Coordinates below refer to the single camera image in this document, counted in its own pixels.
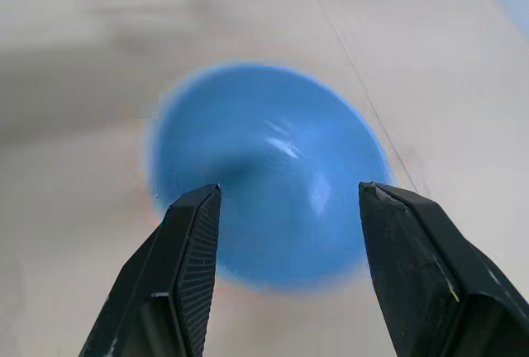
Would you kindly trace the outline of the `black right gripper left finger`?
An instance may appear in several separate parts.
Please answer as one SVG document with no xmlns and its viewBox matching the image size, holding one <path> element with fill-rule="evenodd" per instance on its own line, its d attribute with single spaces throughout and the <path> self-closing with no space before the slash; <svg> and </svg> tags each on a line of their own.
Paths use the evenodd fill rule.
<svg viewBox="0 0 529 357">
<path fill-rule="evenodd" d="M 79 357 L 203 357 L 221 199 L 209 184 L 169 205 L 122 266 Z"/>
</svg>

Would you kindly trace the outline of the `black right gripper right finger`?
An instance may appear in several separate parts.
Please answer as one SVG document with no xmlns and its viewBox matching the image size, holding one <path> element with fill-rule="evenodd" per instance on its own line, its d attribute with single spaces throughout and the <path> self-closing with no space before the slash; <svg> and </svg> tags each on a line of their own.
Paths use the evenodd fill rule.
<svg viewBox="0 0 529 357">
<path fill-rule="evenodd" d="M 360 183 L 369 269 L 397 357 L 529 357 L 529 302 L 436 202 Z"/>
</svg>

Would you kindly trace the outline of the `blue bowl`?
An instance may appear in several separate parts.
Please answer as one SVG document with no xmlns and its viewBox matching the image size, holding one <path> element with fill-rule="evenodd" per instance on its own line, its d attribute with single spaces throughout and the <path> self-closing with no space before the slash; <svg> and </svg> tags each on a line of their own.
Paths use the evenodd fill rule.
<svg viewBox="0 0 529 357">
<path fill-rule="evenodd" d="M 281 290 L 352 273 L 365 257 L 359 184 L 393 181 L 384 148 L 344 98 L 265 64 L 214 67 L 176 85 L 146 168 L 161 211 L 218 185 L 222 275 Z"/>
</svg>

